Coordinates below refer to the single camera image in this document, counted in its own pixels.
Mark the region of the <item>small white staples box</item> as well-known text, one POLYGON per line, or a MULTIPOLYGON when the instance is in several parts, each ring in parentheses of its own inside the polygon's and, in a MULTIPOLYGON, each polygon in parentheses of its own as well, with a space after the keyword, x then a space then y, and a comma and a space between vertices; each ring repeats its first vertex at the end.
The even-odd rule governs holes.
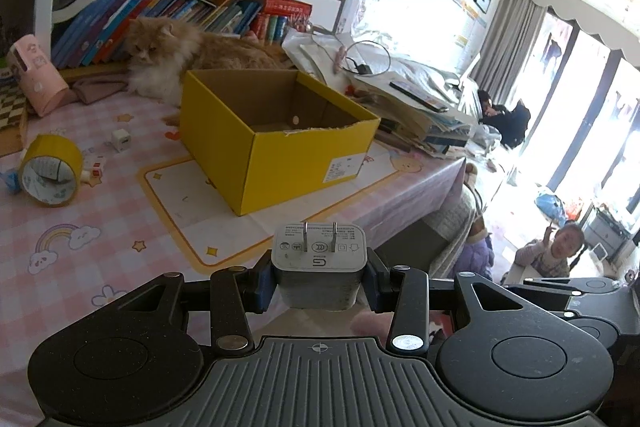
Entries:
POLYGON ((84 159, 82 165, 80 182, 90 186, 102 183, 102 176, 106 164, 106 157, 100 154, 92 154, 84 159))

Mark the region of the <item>blue wrapper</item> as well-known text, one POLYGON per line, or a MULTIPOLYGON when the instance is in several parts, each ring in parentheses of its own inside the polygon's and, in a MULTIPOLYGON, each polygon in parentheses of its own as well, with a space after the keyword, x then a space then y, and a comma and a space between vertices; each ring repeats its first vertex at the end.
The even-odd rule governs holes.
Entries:
POLYGON ((18 172, 15 169, 0 172, 0 179, 10 194, 16 195, 22 191, 20 180, 18 179, 18 172))

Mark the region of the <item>yellow tape roll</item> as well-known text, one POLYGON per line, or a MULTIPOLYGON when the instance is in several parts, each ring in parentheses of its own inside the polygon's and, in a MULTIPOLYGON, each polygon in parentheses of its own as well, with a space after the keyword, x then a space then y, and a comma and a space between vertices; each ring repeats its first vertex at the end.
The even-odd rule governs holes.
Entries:
POLYGON ((38 134, 27 147, 18 169, 22 190, 48 207, 67 205, 76 195, 84 158, 65 136, 38 134))

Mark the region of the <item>orange white fluffy cat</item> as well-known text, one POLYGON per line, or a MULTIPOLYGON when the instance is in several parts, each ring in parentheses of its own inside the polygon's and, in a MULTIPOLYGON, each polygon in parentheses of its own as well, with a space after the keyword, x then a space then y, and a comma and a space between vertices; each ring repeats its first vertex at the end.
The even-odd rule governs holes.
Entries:
POLYGON ((189 70, 282 69, 266 48, 250 39, 223 37, 184 20, 138 17, 128 27, 128 91, 178 107, 189 70))

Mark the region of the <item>small white charger cube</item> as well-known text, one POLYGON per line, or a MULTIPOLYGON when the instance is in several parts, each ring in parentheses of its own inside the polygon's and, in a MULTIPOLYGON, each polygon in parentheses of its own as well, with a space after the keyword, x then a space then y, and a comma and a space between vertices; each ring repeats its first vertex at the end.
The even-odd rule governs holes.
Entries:
POLYGON ((128 150, 131 144, 131 135, 125 129, 116 129, 112 132, 111 144, 117 152, 128 150))

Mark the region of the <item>pink checkered tablecloth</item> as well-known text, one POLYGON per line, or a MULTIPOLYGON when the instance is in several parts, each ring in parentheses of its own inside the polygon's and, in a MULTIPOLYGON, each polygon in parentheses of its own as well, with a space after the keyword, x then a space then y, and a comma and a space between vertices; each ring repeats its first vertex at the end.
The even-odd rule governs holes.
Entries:
POLYGON ((74 103, 33 120, 30 135, 72 140, 106 157, 102 183, 66 206, 25 194, 1 196, 1 421, 33 426, 41 413, 26 366, 43 339, 166 272, 205 279, 251 265, 283 223, 353 223, 378 246, 457 199, 460 159, 373 144, 356 179, 239 217, 165 126, 167 107, 125 93, 74 103), (116 129, 131 135, 117 152, 116 129))

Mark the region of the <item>red book box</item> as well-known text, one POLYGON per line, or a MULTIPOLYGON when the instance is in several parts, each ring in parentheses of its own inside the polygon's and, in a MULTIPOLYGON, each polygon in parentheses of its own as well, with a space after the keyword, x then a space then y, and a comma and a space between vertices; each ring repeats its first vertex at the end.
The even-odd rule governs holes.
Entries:
POLYGON ((310 17, 312 6, 297 0, 264 0, 262 10, 269 15, 310 17))

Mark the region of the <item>large white power adapter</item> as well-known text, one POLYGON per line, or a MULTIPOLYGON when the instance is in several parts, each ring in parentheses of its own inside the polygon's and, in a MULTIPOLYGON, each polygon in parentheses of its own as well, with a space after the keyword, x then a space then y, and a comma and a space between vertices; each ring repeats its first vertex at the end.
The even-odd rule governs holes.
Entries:
POLYGON ((345 311, 368 262, 366 236, 357 225, 289 223, 273 235, 271 262, 288 307, 345 311))

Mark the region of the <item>stack of papers and books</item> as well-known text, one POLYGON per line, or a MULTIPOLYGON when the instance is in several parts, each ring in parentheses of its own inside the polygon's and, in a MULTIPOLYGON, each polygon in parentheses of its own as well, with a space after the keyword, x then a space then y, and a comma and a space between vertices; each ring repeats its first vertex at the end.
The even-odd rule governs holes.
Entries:
POLYGON ((392 57, 382 44, 291 29, 282 48, 302 72, 370 109, 386 132, 423 152, 444 155, 451 147, 464 147, 478 128, 477 97, 471 89, 443 94, 444 78, 437 70, 392 57), (390 87, 391 81, 421 88, 447 105, 448 112, 432 112, 390 87))

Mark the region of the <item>wooden chess board box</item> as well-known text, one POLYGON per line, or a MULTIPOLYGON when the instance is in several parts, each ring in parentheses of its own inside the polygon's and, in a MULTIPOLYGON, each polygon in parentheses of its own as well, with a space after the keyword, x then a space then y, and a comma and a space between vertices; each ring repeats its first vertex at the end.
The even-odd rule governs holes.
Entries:
POLYGON ((23 150, 27 136, 27 98, 15 82, 1 86, 0 156, 23 150))

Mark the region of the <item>yellow cardboard box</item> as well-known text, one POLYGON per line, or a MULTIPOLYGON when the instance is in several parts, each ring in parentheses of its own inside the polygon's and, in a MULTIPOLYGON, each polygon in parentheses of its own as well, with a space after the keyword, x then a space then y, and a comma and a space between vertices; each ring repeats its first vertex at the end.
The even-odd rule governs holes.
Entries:
POLYGON ((181 140, 238 216, 356 178, 378 116, 296 70, 189 70, 181 140))

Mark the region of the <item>child in pink top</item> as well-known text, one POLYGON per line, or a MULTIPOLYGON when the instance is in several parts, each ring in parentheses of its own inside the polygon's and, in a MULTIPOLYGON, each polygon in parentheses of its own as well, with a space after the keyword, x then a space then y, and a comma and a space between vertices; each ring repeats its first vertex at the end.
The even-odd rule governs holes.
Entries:
POLYGON ((559 229, 548 225, 542 239, 534 239, 518 248, 514 265, 531 267, 542 277, 568 277, 568 259, 580 251, 584 242, 584 232, 575 222, 566 222, 559 229))

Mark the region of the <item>pink cylindrical appliance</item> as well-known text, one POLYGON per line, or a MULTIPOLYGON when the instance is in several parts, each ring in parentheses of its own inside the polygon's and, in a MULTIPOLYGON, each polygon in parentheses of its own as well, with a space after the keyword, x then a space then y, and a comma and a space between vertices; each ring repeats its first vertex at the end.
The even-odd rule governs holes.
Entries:
POLYGON ((39 117, 52 113, 70 90, 34 35, 18 39, 10 47, 6 60, 39 117))

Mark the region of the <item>pink folded cloth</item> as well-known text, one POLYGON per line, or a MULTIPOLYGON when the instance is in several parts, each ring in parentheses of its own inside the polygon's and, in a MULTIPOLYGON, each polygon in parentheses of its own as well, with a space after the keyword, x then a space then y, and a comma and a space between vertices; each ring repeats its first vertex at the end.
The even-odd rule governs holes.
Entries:
POLYGON ((70 101, 91 105, 124 91, 127 87, 127 80, 119 75, 81 78, 70 88, 70 101))

